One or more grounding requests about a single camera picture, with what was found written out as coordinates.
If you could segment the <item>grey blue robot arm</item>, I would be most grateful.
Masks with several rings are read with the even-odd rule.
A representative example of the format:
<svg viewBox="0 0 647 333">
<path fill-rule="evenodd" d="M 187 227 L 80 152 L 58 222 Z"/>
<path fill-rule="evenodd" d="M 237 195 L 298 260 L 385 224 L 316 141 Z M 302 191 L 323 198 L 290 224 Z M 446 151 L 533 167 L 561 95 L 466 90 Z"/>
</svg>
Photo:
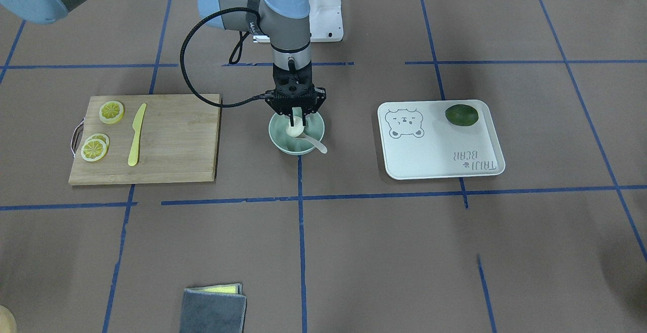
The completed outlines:
<svg viewBox="0 0 647 333">
<path fill-rule="evenodd" d="M 53 24 L 86 1 L 1 0 L 4 8 L 35 24 Z M 185 52 L 197 30 L 210 25 L 237 31 L 241 39 L 249 34 L 268 36 L 275 87 L 254 100 L 264 100 L 276 114 L 288 117 L 291 126 L 317 112 L 326 91 L 312 81 L 309 0 L 198 0 L 198 8 L 201 20 L 187 34 L 179 54 L 184 81 L 197 98 L 206 101 L 188 78 Z"/>
</svg>

